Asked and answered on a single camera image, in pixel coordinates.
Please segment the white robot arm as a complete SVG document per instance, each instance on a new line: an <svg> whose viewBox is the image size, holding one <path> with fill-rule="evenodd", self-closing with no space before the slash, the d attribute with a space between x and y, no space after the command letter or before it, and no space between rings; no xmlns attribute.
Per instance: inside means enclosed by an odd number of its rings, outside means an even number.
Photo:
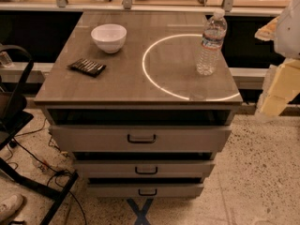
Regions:
<svg viewBox="0 0 300 225"><path fill-rule="evenodd" d="M278 67L269 67L257 103L256 115L271 118L280 115L300 94L300 0L292 0L254 37L262 41L272 40L275 52L285 57Z"/></svg>

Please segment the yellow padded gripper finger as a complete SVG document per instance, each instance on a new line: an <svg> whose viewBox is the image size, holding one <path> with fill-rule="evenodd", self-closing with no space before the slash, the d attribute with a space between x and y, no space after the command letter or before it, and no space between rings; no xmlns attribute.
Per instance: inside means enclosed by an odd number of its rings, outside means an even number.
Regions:
<svg viewBox="0 0 300 225"><path fill-rule="evenodd" d="M275 37L277 23L278 23L278 17L271 20L265 26L259 28L255 33L254 37L262 41L273 40Z"/></svg>
<svg viewBox="0 0 300 225"><path fill-rule="evenodd" d="M271 67L265 81L259 112L278 116L300 93L300 61L290 59L278 67Z"/></svg>

